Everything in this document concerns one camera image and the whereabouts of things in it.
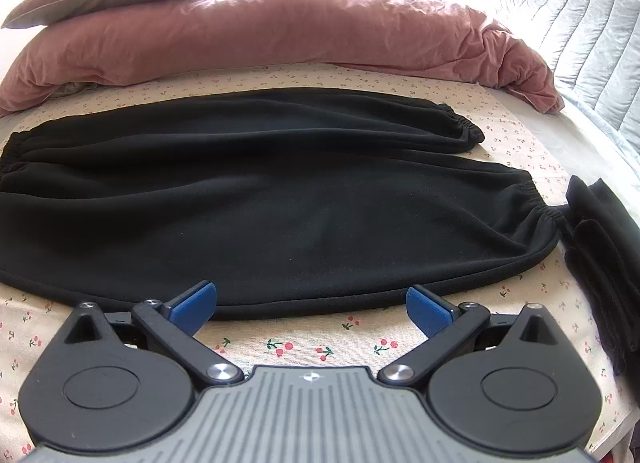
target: cherry pattern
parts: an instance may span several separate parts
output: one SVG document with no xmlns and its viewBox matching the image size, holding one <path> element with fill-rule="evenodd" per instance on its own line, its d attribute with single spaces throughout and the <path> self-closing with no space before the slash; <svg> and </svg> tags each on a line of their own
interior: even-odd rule
<svg viewBox="0 0 640 463">
<path fill-rule="evenodd" d="M 216 344 L 214 346 L 214 350 L 220 353 L 221 355 L 224 355 L 226 353 L 226 347 L 230 344 L 231 344 L 231 340 L 229 340 L 226 337 L 222 337 L 222 345 Z"/>
<path fill-rule="evenodd" d="M 380 340 L 380 346 L 378 346 L 377 344 L 373 346 L 373 352 L 379 355 L 380 353 L 382 353 L 382 351 L 387 351 L 389 349 L 396 349 L 397 347 L 398 347 L 398 342 L 396 342 L 395 340 L 388 342 L 385 338 L 383 338 Z"/>
<path fill-rule="evenodd" d="M 291 351 L 293 349 L 293 343 L 291 342 L 277 342 L 272 339 L 267 340 L 267 349 L 275 350 L 277 356 L 281 357 L 285 351 Z"/>
<path fill-rule="evenodd" d="M 360 321 L 357 317 L 350 315 L 347 317 L 347 321 L 342 323 L 342 327 L 349 331 L 354 326 L 359 326 Z"/>
<path fill-rule="evenodd" d="M 316 348 L 316 353 L 320 355 L 320 360 L 322 362 L 324 362 L 329 355 L 334 354 L 329 346 L 325 346 L 324 348 Z"/>
</svg>

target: bed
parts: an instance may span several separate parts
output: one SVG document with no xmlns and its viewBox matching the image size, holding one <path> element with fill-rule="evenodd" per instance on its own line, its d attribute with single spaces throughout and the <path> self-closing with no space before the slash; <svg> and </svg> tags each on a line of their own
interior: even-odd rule
<svg viewBox="0 0 640 463">
<path fill-rule="evenodd" d="M 59 98 L 51 97 L 50 90 L 43 104 L 0 119 L 0 148 L 11 133 L 47 120 L 174 98 L 286 87 L 369 90 L 449 104 L 486 137 L 462 156 L 528 170 L 550 205 L 565 202 L 571 174 L 587 183 L 602 177 L 640 222 L 640 182 L 634 167 L 569 100 L 564 100 L 562 112 L 544 115 L 522 100 L 527 95 L 523 97 L 521 91 L 508 94 L 429 75 L 318 64 L 337 60 L 300 62 L 192 71 L 135 81 L 135 85 L 85 89 Z M 627 382 L 613 374 L 600 346 L 588 300 L 564 264 L 562 243 L 543 262 L 515 277 L 447 299 L 453 303 L 474 300 L 494 313 L 518 313 L 527 302 L 541 302 L 551 311 L 602 391 L 602 413 L 586 446 L 594 458 L 602 458 L 628 436 L 640 419 Z M 17 460 L 33 449 L 20 420 L 18 390 L 69 312 L 60 303 L 0 285 L 0 451 L 6 460 Z M 376 372 L 425 339 L 406 316 L 404 306 L 299 318 L 210 321 L 196 338 L 246 373 L 255 364 L 367 365 Z"/>
</svg>

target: black pants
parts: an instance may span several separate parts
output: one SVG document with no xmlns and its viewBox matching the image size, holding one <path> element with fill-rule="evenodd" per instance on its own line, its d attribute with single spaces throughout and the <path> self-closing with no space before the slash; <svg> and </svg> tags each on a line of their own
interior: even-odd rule
<svg viewBox="0 0 640 463">
<path fill-rule="evenodd" d="M 573 176 L 559 207 L 564 260 L 587 295 L 602 349 L 640 402 L 640 230 L 611 189 Z"/>
<path fill-rule="evenodd" d="M 0 162 L 0 281 L 126 309 L 201 279 L 217 318 L 394 305 L 534 266 L 558 241 L 528 172 L 459 153 L 449 106 L 291 88 L 65 117 Z"/>
</svg>

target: elastic cuff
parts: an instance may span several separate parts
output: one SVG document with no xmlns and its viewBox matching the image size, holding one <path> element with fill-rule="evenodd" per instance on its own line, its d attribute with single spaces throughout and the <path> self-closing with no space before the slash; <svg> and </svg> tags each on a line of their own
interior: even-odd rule
<svg viewBox="0 0 640 463">
<path fill-rule="evenodd" d="M 536 184 L 532 180 L 527 180 L 520 185 L 520 188 L 524 194 L 529 196 L 531 203 L 534 208 L 540 209 L 543 215 L 550 217 L 553 222 L 559 226 L 560 228 L 563 223 L 565 223 L 564 215 L 557 207 L 551 207 L 546 204 L 545 200 L 538 192 L 538 188 Z"/>
<path fill-rule="evenodd" d="M 0 156 L 0 180 L 2 180 L 2 176 L 13 170 L 13 167 L 20 162 L 20 157 L 22 156 L 20 147 L 29 134 L 30 132 L 28 131 L 21 131 L 12 133 L 9 137 Z"/>
<path fill-rule="evenodd" d="M 471 120 L 457 114 L 449 104 L 437 104 L 440 109 L 447 112 L 453 121 L 469 131 L 469 139 L 474 144 L 481 144 L 484 142 L 484 133 L 482 129 L 476 126 Z"/>
</svg>

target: metal screw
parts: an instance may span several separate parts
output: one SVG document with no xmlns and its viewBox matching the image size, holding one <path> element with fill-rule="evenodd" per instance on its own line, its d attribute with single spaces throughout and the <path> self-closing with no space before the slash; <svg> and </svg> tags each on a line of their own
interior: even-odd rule
<svg viewBox="0 0 640 463">
<path fill-rule="evenodd" d="M 477 302 L 461 302 L 459 307 L 463 308 L 464 310 L 468 310 L 470 308 L 475 308 L 478 306 L 479 304 Z"/>
<path fill-rule="evenodd" d="M 382 374 L 394 382 L 404 382 L 413 378 L 415 371 L 404 364 L 391 364 L 382 370 Z"/>
<path fill-rule="evenodd" d="M 238 375 L 239 370 L 232 364 L 213 364 L 207 368 L 207 377 L 214 380 L 231 380 Z"/>
</svg>

